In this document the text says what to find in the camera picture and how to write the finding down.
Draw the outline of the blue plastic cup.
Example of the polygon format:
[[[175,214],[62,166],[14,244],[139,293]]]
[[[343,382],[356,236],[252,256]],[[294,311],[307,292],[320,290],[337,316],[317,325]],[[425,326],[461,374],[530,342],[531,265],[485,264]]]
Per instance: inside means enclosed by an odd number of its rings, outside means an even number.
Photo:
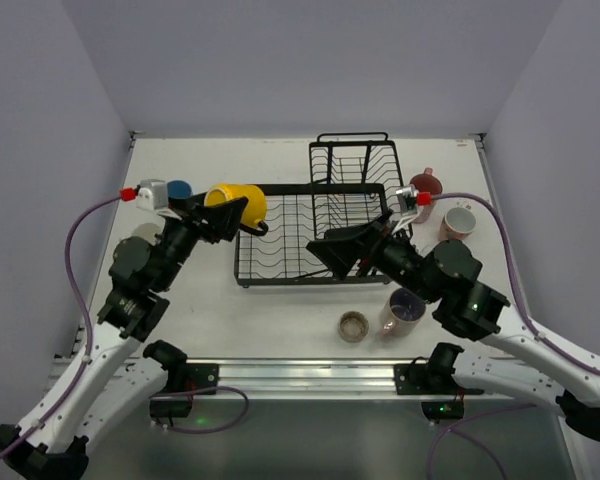
[[[192,187],[184,180],[171,180],[167,183],[167,193],[170,199],[188,199],[192,196]]]

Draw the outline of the yellow mug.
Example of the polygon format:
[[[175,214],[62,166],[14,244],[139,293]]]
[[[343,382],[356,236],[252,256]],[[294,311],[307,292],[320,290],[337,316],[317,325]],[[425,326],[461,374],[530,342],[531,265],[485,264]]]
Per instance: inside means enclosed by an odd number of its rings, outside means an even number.
[[[240,220],[240,229],[253,236],[264,236],[269,231],[266,223],[267,201],[260,187],[253,184],[216,184],[206,193],[204,205],[218,206],[239,198],[247,203]]]

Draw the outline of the white faceted mug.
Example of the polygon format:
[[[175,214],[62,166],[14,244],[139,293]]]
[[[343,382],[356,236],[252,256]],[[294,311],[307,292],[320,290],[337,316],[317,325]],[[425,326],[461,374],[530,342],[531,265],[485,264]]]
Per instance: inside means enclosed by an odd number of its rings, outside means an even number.
[[[143,223],[138,225],[131,236],[139,237],[151,245],[155,245],[158,235],[162,232],[162,226],[155,223]]]

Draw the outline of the tall beige pink mug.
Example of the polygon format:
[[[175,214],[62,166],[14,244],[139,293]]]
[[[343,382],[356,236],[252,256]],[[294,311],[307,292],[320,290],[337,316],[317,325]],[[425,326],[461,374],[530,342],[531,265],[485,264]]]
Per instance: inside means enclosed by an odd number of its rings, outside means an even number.
[[[406,288],[394,290],[379,315],[382,340],[410,335],[426,313],[426,304]]]

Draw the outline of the pink floral mug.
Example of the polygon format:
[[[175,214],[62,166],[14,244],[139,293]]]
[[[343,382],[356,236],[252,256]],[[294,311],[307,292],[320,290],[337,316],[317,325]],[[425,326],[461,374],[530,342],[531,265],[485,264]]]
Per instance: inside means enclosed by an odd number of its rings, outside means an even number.
[[[443,192],[442,183],[434,175],[431,167],[427,167],[422,173],[413,176],[410,180],[410,184],[413,185],[420,193],[427,193],[431,196],[438,195]],[[434,207],[434,201],[431,201],[428,205],[423,206],[420,214],[414,220],[414,223],[422,224],[426,222],[431,216]]]

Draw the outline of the dusty pink faceted mug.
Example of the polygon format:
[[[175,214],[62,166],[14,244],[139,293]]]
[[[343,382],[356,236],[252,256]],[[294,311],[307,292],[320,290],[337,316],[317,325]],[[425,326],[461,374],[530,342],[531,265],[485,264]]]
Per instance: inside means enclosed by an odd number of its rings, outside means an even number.
[[[464,240],[474,232],[476,225],[476,217],[468,208],[451,208],[442,218],[439,240]]]

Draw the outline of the speckled small ceramic cup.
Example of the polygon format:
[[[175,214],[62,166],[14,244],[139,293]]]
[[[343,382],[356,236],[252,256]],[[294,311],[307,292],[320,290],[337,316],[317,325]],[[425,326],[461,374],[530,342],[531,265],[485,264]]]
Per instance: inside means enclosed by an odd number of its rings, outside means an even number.
[[[359,343],[368,335],[369,322],[361,312],[348,311],[340,316],[337,331],[343,341]]]

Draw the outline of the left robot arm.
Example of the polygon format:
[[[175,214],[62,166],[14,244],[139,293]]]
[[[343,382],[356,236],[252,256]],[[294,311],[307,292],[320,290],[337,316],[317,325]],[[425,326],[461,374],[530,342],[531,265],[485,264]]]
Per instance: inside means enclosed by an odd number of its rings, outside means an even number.
[[[79,479],[97,441],[151,397],[216,392],[187,367],[184,352],[147,341],[170,303],[163,298],[199,242],[234,239],[249,200],[208,205],[203,195],[151,201],[165,223],[156,243],[122,240],[109,269],[112,288],[86,338],[55,384],[16,424],[0,425],[0,460],[24,479]]]

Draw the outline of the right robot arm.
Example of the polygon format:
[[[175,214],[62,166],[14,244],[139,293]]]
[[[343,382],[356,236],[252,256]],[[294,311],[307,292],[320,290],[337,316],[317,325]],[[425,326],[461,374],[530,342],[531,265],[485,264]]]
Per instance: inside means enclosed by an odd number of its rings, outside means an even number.
[[[600,356],[524,320],[509,300],[479,281],[481,263],[458,240],[421,256],[387,216],[328,231],[308,251],[337,278],[376,269],[426,303],[452,335],[512,355],[490,360],[451,343],[438,344],[408,379],[435,392],[482,390],[532,403],[565,419],[577,433],[600,442]]]

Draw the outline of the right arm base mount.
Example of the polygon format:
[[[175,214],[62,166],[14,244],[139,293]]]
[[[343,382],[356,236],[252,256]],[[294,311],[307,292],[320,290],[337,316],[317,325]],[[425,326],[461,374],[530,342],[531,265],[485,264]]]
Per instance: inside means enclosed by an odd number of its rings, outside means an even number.
[[[451,343],[439,343],[430,357],[419,356],[393,366],[397,395],[447,395],[450,400],[428,400],[420,403],[424,416],[434,423],[461,420],[465,412],[465,396],[480,396],[482,389],[461,387],[453,378],[455,362],[465,350]]]

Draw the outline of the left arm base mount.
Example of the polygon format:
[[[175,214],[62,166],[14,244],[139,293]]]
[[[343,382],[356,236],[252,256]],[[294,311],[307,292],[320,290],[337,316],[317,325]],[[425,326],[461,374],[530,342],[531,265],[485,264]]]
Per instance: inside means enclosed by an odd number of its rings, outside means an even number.
[[[219,365],[188,363],[169,371],[166,386],[149,403],[149,415],[156,421],[187,418],[193,410],[196,395],[214,395],[218,385]]]

